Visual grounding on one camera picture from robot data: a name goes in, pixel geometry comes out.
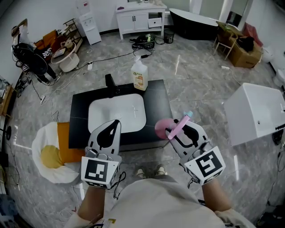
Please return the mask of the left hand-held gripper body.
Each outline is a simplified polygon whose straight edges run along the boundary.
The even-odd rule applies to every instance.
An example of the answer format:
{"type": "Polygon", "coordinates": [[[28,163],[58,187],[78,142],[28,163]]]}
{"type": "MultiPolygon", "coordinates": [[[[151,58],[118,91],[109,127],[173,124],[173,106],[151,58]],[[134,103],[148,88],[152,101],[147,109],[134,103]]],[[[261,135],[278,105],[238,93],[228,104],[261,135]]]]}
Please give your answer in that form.
{"type": "Polygon", "coordinates": [[[113,153],[97,152],[91,147],[85,148],[81,159],[81,180],[92,187],[111,189],[119,172],[122,158],[113,153]]]}

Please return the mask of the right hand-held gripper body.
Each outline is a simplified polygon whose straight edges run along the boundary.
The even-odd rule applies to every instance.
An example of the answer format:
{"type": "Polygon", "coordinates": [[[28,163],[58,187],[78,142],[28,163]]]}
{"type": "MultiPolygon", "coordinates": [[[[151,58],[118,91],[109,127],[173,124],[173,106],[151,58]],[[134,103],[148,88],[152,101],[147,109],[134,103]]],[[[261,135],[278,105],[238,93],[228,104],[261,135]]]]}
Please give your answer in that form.
{"type": "Polygon", "coordinates": [[[196,151],[184,155],[180,159],[180,165],[191,176],[192,182],[199,185],[210,182],[226,168],[219,148],[213,146],[209,140],[196,151]]]}

